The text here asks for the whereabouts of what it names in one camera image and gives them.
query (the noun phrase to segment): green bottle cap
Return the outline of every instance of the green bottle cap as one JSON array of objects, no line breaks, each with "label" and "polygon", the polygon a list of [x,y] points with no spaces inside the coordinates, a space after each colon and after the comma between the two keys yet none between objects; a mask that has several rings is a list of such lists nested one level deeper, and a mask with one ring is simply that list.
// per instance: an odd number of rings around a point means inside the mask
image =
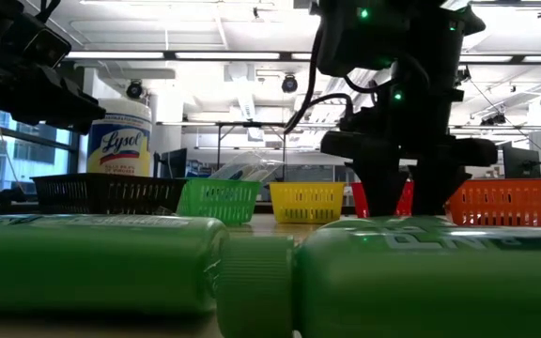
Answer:
[{"label": "green bottle cap", "polygon": [[291,338],[293,238],[236,238],[222,249],[217,289],[224,338]]}]

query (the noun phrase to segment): security camera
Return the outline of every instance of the security camera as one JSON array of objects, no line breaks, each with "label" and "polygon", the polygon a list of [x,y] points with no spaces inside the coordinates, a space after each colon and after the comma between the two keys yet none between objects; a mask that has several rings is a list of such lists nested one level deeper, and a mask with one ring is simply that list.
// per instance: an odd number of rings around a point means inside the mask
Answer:
[{"label": "security camera", "polygon": [[131,84],[127,88],[127,96],[133,100],[139,100],[143,97],[144,90],[141,85],[141,80],[131,80]]},{"label": "security camera", "polygon": [[292,74],[286,75],[283,84],[281,85],[281,89],[287,94],[294,93],[298,90],[298,81],[296,81],[296,77]]}]

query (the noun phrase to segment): green basket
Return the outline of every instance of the green basket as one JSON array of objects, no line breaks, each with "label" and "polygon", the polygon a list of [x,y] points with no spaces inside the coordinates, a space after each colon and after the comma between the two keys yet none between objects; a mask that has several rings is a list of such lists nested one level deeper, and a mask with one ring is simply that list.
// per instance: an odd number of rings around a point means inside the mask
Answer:
[{"label": "green basket", "polygon": [[260,182],[190,178],[178,203],[180,216],[213,217],[225,224],[252,220]]}]

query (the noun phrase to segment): ceiling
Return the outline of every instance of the ceiling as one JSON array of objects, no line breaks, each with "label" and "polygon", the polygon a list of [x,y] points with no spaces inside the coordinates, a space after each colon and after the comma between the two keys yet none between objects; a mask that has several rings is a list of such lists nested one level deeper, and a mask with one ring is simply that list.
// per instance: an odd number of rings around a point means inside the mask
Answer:
[{"label": "ceiling", "polygon": [[[50,26],[69,38],[75,51],[289,52],[309,52],[318,26],[317,17],[309,16],[306,9],[297,9],[302,4],[305,6],[305,1],[299,0],[224,0],[220,5],[213,0],[182,0],[175,4],[159,0],[126,1],[64,0],[54,12]],[[30,10],[39,5],[39,0],[24,2]],[[253,14],[254,6],[259,8],[258,19]],[[466,37],[464,53],[541,54],[541,19],[538,19],[541,8],[475,7],[473,10],[485,21],[487,30]],[[307,88],[306,62],[250,64],[256,73],[278,70],[276,75],[256,76],[250,84],[256,107],[293,109],[298,105]],[[228,113],[231,106],[240,104],[239,89],[226,80],[227,64],[223,62],[133,61],[94,65],[100,67],[101,77],[117,87],[128,83],[121,76],[127,69],[173,69],[175,78],[164,83],[172,83],[181,91],[187,103],[187,115]],[[487,100],[503,108],[515,123],[525,122],[528,102],[541,94],[541,66],[470,66],[470,71],[481,93],[472,83],[463,84],[465,99],[454,105],[452,124],[479,124],[481,116],[490,112],[491,103]],[[295,94],[284,94],[280,88],[285,73],[296,75],[300,85]],[[318,75],[316,92],[350,93],[341,88],[345,87],[336,80]],[[361,98],[360,102],[369,100]],[[333,109],[337,114],[331,118],[338,118],[342,108]]]}]

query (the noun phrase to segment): white can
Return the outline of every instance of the white can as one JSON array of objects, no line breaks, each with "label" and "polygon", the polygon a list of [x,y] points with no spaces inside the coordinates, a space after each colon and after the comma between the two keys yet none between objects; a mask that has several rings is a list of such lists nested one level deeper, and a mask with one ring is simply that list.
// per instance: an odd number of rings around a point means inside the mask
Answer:
[{"label": "white can", "polygon": [[107,113],[91,126],[86,171],[148,177],[150,109],[124,99],[102,99],[100,106]]}]

